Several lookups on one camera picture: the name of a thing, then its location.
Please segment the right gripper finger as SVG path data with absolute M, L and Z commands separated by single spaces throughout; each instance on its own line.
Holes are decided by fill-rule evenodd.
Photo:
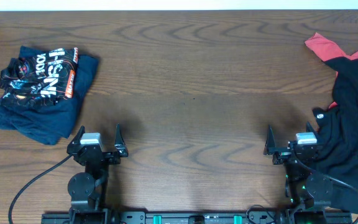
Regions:
M 312 127 L 309 121 L 306 122 L 306 132 L 317 134 L 316 130 Z
M 273 129 L 271 125 L 268 126 L 265 147 L 276 147 L 276 143 L 273 135 Z

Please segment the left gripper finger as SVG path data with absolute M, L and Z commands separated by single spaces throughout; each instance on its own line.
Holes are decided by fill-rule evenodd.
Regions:
M 124 142 L 124 139 L 121 134 L 120 124 L 116 125 L 114 145 L 115 146 L 125 146 L 125 142 Z
M 75 137 L 72 139 L 72 143 L 79 144 L 84 133 L 85 133 L 85 127 L 81 126 Z

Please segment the red t-shirt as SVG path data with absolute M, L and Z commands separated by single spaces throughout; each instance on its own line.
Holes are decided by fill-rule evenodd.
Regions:
M 358 110 L 358 51 L 348 55 L 337 43 L 319 33 L 313 34 L 305 45 L 336 72 L 333 102 L 328 109 Z

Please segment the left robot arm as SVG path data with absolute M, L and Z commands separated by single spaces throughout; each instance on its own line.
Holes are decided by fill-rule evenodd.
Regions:
M 67 146 L 67 153 L 85 168 L 68 183 L 71 197 L 69 223 L 120 223 L 117 212 L 105 207 L 109 167 L 121 163 L 129 152 L 116 125 L 114 150 L 106 152 L 99 133 L 86 133 L 82 126 Z

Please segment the black t-shirt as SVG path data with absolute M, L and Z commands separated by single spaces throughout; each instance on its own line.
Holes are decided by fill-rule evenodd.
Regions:
M 325 64 L 338 72 L 335 106 L 313 109 L 323 140 L 313 168 L 358 189 L 358 59 L 337 57 Z

